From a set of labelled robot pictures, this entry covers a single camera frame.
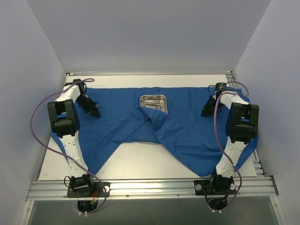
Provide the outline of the blue surgical drape cloth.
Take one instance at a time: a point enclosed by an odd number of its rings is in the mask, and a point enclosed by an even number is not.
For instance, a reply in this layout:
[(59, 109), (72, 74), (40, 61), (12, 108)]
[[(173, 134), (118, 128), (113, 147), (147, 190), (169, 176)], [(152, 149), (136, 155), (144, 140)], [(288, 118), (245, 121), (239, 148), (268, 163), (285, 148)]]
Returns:
[[(76, 107), (79, 144), (86, 165), (97, 173), (122, 143), (150, 142), (163, 145), (195, 174), (211, 174), (221, 159), (214, 133), (213, 116), (202, 117), (209, 99), (206, 88), (93, 89), (87, 94), (98, 104), (101, 117), (87, 115)], [(143, 95), (164, 95), (168, 114), (140, 106)], [(225, 125), (229, 110), (217, 113), (217, 134), (226, 146)]]

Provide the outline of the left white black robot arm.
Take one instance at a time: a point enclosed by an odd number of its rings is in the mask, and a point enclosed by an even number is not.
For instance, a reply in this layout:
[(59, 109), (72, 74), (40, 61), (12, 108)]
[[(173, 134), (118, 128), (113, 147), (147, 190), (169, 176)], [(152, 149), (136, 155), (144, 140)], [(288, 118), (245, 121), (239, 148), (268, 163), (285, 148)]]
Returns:
[(75, 104), (87, 114), (100, 118), (97, 103), (87, 94), (86, 82), (94, 81), (74, 79), (64, 85), (63, 93), (47, 104), (52, 132), (57, 135), (64, 148), (65, 158), (70, 168), (71, 190), (78, 190), (83, 196), (94, 193), (93, 178), (88, 174), (88, 167), (83, 159), (79, 144), (80, 121)]

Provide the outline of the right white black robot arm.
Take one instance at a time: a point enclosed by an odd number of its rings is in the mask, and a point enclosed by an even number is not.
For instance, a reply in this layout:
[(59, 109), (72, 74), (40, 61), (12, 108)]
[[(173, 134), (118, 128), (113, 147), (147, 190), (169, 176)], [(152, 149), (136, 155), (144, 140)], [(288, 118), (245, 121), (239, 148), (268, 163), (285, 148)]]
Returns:
[[(217, 112), (225, 106), (229, 109), (225, 125), (227, 143), (221, 147), (217, 132)], [(230, 90), (216, 90), (204, 105), (202, 117), (213, 116), (213, 126), (217, 145), (222, 157), (216, 165), (217, 177), (210, 179), (208, 188), (217, 194), (225, 188), (222, 178), (231, 178), (236, 171), (236, 164), (247, 145), (258, 134), (259, 106), (246, 102), (237, 92)]]

